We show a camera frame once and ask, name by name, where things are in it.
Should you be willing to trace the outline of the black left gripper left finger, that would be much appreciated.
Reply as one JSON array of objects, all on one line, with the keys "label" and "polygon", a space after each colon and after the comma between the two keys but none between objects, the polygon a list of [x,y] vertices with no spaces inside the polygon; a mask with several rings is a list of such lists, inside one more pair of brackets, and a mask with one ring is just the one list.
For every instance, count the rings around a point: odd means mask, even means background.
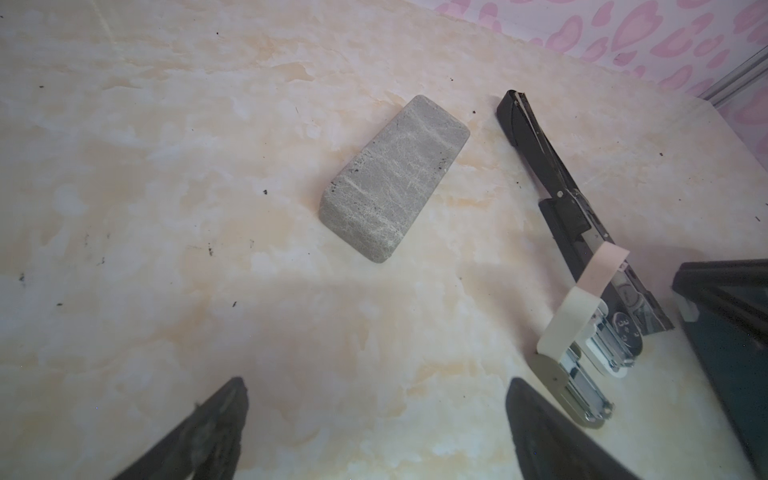
[{"label": "black left gripper left finger", "polygon": [[232,479],[241,454],[248,390],[233,377],[118,479]]}]

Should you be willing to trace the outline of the pink mini stapler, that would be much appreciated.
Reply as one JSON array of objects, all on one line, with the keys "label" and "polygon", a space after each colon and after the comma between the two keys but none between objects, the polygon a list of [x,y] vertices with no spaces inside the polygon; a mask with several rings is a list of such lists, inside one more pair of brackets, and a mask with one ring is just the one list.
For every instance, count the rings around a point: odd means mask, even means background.
[{"label": "pink mini stapler", "polygon": [[635,355],[613,323],[615,315],[624,312],[612,290],[612,281],[623,272],[628,254],[611,242],[603,242],[577,281],[577,287],[596,295],[596,308],[575,344],[598,372],[617,379],[624,378],[635,363]]}]

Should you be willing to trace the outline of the black long stapler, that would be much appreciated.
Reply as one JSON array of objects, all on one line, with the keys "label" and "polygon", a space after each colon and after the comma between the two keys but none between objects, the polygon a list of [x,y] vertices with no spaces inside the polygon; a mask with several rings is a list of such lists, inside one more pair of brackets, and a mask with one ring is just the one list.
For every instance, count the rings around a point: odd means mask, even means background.
[{"label": "black long stapler", "polygon": [[[539,202],[540,211],[572,276],[578,279],[598,247],[612,242],[612,237],[543,132],[526,95],[507,91],[496,117],[510,144],[549,194]],[[628,263],[612,285],[624,312],[615,315],[614,326],[637,358],[645,336],[671,330],[673,324]]]}]

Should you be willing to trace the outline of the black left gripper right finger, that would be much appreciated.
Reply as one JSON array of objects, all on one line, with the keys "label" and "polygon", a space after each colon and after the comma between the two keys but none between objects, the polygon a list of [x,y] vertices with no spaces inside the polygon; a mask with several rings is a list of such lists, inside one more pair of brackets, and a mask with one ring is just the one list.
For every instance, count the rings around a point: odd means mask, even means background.
[{"label": "black left gripper right finger", "polygon": [[525,479],[634,479],[524,379],[511,380],[506,412]]}]

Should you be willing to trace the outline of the white mini stapler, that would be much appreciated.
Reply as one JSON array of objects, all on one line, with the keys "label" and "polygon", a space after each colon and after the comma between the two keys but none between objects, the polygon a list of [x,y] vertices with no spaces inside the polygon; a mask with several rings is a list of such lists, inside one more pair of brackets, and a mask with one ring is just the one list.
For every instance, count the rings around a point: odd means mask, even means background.
[{"label": "white mini stapler", "polygon": [[529,366],[546,390],[581,427],[599,429],[611,418],[614,405],[580,364],[576,343],[597,312],[599,298],[575,286],[540,337]]}]

